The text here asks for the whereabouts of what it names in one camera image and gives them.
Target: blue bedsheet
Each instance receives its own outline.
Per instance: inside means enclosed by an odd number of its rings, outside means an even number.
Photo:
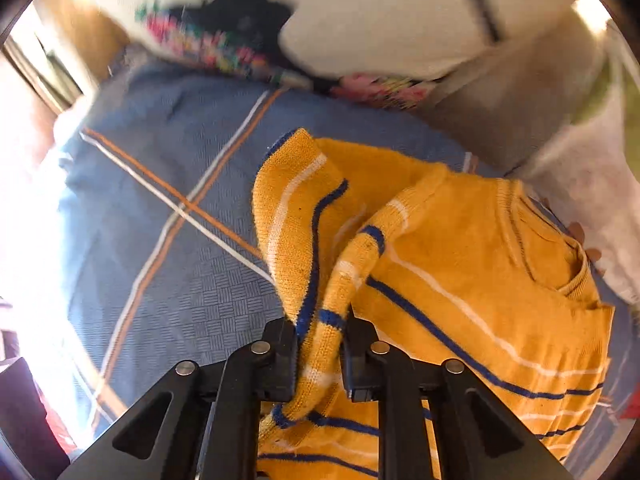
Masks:
[[[457,171],[476,167],[470,153],[402,112],[160,61],[104,85],[85,134],[76,132],[59,154],[67,176],[56,213],[63,242],[56,286],[71,326],[61,344],[73,363],[57,381],[73,384],[76,434],[99,434],[179,360],[223,360],[282,315],[255,249],[250,197],[268,148],[299,126]],[[476,172],[495,176],[482,164]],[[578,476],[610,438],[639,377],[628,309],[596,280],[617,306],[604,386],[610,407],[596,409],[566,462]],[[95,403],[100,372],[110,377]]]

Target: bed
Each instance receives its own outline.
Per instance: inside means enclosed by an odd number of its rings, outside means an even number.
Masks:
[[[255,249],[250,193],[264,153],[300,125],[499,176],[404,112],[126,59],[72,135],[56,139],[40,195],[25,200],[32,246],[12,291],[24,306],[23,355],[80,448],[176,362],[224,360],[282,315]],[[576,478],[612,439],[640,378],[630,311],[594,279],[616,311],[603,397],[562,457]]]

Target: green fabric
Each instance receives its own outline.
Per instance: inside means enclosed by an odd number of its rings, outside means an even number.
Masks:
[[[594,117],[604,104],[604,99],[607,96],[610,85],[611,62],[609,61],[609,57],[607,57],[602,66],[602,70],[600,70],[596,80],[593,82],[591,90],[584,97],[578,109],[574,112],[571,118],[571,124],[582,124]]]
[[[640,90],[625,69],[625,157],[636,180],[640,180]]]

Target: black object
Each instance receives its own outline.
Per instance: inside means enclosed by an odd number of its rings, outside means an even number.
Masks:
[[[55,480],[69,465],[47,424],[47,410],[23,358],[0,362],[0,472]]]
[[[178,363],[60,480],[191,480],[200,453],[201,480],[254,480],[260,401],[291,399],[297,351],[294,327],[281,318],[226,362]],[[378,401],[380,479],[433,479],[421,399],[429,399],[443,480],[572,478],[462,362],[412,360],[353,316],[340,362],[349,398]]]

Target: knit sweater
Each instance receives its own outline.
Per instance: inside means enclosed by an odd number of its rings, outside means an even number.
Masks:
[[[464,361],[558,458],[600,397],[613,307],[520,182],[299,129],[268,153],[255,228],[300,340],[291,402],[260,423],[271,479],[377,476],[378,406],[342,386],[350,307],[412,358]],[[437,451],[425,424],[434,474]]]

